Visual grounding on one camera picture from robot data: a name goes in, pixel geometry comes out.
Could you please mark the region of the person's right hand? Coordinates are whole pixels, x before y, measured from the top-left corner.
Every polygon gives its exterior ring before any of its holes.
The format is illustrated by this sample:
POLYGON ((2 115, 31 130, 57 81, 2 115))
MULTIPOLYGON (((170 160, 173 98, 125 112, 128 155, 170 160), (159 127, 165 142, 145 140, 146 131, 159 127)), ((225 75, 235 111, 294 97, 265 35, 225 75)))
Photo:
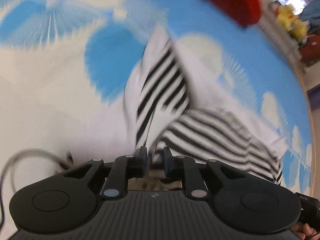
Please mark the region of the person's right hand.
POLYGON ((302 224, 298 222, 293 228, 292 232, 301 240, 319 240, 319 232, 311 228, 308 223, 302 224))

